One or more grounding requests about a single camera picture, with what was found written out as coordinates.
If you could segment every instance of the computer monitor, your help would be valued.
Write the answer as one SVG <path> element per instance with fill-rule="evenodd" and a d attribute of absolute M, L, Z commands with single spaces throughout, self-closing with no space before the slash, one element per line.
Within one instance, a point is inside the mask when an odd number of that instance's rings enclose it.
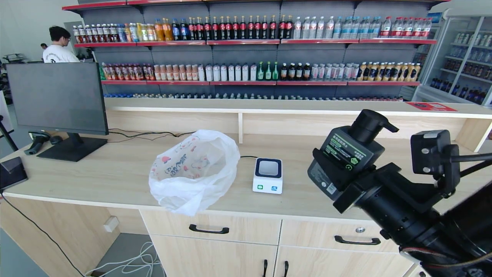
<path fill-rule="evenodd" d="M 19 127 L 68 133 L 38 157 L 77 162 L 107 143 L 78 135 L 108 134 L 97 63 L 7 64 L 7 74 Z"/>

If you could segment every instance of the black hair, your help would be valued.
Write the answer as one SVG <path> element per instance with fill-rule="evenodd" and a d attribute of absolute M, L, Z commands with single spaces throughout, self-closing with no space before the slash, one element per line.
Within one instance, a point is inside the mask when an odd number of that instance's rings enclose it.
<path fill-rule="evenodd" d="M 50 27 L 50 36 L 51 41 L 59 41 L 62 37 L 69 39 L 70 33 L 65 28 L 62 28 L 60 26 L 53 26 Z"/>

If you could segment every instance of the man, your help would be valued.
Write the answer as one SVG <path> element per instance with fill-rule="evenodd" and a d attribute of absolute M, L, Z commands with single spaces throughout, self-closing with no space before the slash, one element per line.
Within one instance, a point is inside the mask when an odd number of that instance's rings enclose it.
<path fill-rule="evenodd" d="M 43 51 L 45 63 L 78 63 L 77 57 L 65 47 L 70 41 L 70 33 L 62 27 L 50 28 L 52 44 Z"/>

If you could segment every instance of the monitor screen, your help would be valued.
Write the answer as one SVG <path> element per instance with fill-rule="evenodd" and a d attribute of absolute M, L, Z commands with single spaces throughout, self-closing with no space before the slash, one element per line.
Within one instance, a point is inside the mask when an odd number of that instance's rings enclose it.
<path fill-rule="evenodd" d="M 7 64 L 17 124 L 107 135 L 97 63 Z"/>

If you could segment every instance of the monitor stand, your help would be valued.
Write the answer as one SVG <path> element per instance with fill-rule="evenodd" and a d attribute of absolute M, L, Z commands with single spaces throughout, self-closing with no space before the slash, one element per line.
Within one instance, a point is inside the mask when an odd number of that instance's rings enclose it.
<path fill-rule="evenodd" d="M 103 138 L 81 138 L 77 133 L 68 133 L 68 138 L 53 145 L 38 157 L 69 162 L 78 162 L 108 142 Z"/>

